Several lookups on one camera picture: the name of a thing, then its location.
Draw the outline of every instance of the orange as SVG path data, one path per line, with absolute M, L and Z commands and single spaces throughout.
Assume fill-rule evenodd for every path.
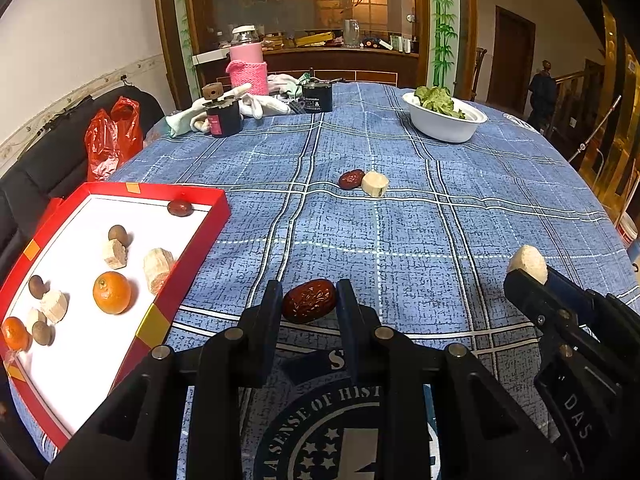
M 29 333 L 17 317 L 8 317 L 2 323 L 2 336 L 11 350 L 26 350 L 29 347 Z
M 129 306 L 131 285 L 119 272 L 104 272 L 95 280 L 94 301 L 107 314 L 119 314 Z

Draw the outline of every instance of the plaid tablecloth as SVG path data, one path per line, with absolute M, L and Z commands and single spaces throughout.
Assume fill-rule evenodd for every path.
M 120 181 L 219 187 L 231 206 L 167 343 L 202 345 L 256 304 L 271 278 L 285 291 L 312 278 L 349 278 L 384 324 L 420 344 L 472 349 L 546 431 L 532 385 L 536 330 L 504 298 L 507 262 L 521 245 L 534 245 L 575 283 L 636 307 L 625 250 L 585 183 L 528 125 L 478 106 L 489 121 L 469 142 L 446 144 L 412 127 L 405 91 L 337 84 L 332 113 L 245 120 L 227 139 L 165 137 L 117 172 Z M 338 177 L 356 168 L 388 176 L 386 195 L 338 188 Z M 345 389 L 335 316 L 283 323 L 279 343 L 269 388 L 242 396 L 246 477 L 345 479 L 371 471 L 361 468 L 375 462 L 370 410 L 379 392 Z M 326 351 L 316 358 L 316 349 Z M 309 370 L 315 378 L 301 379 Z M 51 459 L 56 449 L 17 402 Z M 179 478 L 189 416 L 187 408 Z M 283 424 L 290 433 L 278 433 Z

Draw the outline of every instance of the metal bolt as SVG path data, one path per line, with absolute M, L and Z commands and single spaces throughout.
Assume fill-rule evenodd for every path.
M 227 330 L 225 330 L 225 338 L 229 339 L 229 341 L 236 341 L 240 339 L 244 335 L 244 330 L 241 328 L 234 326 Z
M 169 357 L 170 353 L 171 348 L 169 348 L 167 345 L 159 345 L 151 351 L 151 357 L 153 359 L 158 359 L 159 361 L 161 361 L 162 359 Z
M 394 336 L 394 329 L 388 326 L 379 326 L 374 334 L 378 339 L 391 339 Z
M 449 345 L 449 353 L 453 355 L 453 357 L 462 357 L 466 355 L 466 346 L 461 343 L 451 343 Z
M 560 345 L 560 355 L 563 357 L 571 357 L 574 355 L 574 349 L 567 344 Z

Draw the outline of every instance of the black leather sofa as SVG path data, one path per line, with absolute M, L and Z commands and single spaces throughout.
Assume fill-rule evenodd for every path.
M 163 116 L 158 101 L 135 86 L 87 98 L 56 118 L 43 135 L 0 177 L 0 283 L 26 247 L 51 198 L 66 198 L 86 180 L 84 133 L 95 113 L 107 112 L 120 96 L 140 103 L 146 134 Z M 4 368 L 0 372 L 0 480 L 41 479 L 46 461 L 20 422 Z

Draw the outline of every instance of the pink bottle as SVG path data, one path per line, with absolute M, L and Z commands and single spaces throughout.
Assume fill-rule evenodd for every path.
M 262 43 L 253 25 L 236 27 L 229 51 L 231 63 L 226 72 L 231 78 L 233 87 L 244 83 L 251 83 L 249 93 L 254 95 L 268 95 L 267 64 L 262 57 Z

